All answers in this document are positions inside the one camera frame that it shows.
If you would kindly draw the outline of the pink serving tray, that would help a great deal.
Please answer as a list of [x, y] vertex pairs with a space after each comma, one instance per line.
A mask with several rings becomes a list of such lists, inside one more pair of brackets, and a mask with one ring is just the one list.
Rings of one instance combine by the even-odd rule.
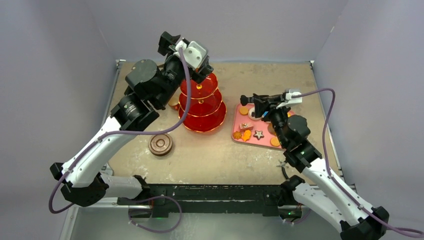
[[[231, 127], [230, 136], [231, 138], [237, 142], [242, 144], [247, 144], [255, 147], [266, 147], [271, 149], [280, 149], [281, 145], [279, 147], [272, 146], [270, 144], [270, 139], [272, 137], [276, 137], [276, 134], [274, 130], [272, 129], [272, 124], [270, 122], [264, 122], [262, 120], [254, 121], [251, 120], [248, 115], [241, 115], [239, 113], [239, 108], [242, 107], [242, 105], [239, 103], [235, 107], [234, 111], [234, 118], [233, 118], [233, 124]], [[254, 105], [252, 103], [247, 104], [245, 107], [252, 108]], [[232, 134], [235, 131], [240, 131], [239, 124], [241, 123], [252, 123], [254, 125], [254, 128], [251, 130], [251, 138], [248, 141], [243, 141], [242, 139], [234, 139]], [[264, 138], [257, 140], [253, 135], [255, 134], [255, 130], [263, 131]]]

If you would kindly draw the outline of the red three-tier cake stand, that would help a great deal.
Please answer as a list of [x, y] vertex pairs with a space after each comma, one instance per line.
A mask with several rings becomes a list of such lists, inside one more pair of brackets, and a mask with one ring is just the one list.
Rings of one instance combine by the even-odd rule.
[[191, 98], [185, 128], [197, 133], [211, 132], [225, 120], [227, 106], [218, 88], [218, 79], [211, 73], [202, 83], [190, 83]]

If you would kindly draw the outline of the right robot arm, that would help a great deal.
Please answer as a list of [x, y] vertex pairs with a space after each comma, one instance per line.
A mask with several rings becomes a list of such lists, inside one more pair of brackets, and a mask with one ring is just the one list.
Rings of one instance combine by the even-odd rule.
[[319, 187], [315, 190], [294, 175], [281, 184], [280, 202], [297, 202], [310, 208], [330, 223], [343, 240], [379, 240], [386, 234], [389, 213], [382, 206], [374, 207], [341, 180], [308, 140], [311, 131], [307, 120], [300, 115], [288, 115], [292, 106], [302, 103], [301, 95], [287, 90], [278, 95], [240, 97], [242, 106], [254, 105], [255, 118], [272, 124], [285, 150], [285, 162]]

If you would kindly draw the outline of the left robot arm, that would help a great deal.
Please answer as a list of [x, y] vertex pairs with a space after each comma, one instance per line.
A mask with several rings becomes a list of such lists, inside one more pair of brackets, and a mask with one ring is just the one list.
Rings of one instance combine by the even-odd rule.
[[148, 126], [182, 83], [200, 84], [214, 70], [208, 48], [180, 35], [163, 32], [158, 53], [165, 57], [163, 66], [151, 59], [137, 61], [125, 77], [124, 96], [99, 131], [73, 158], [51, 165], [54, 190], [71, 205], [87, 207], [103, 198], [126, 198], [138, 205], [148, 201], [150, 188], [141, 176], [111, 176], [101, 168], [136, 136], [150, 135]]

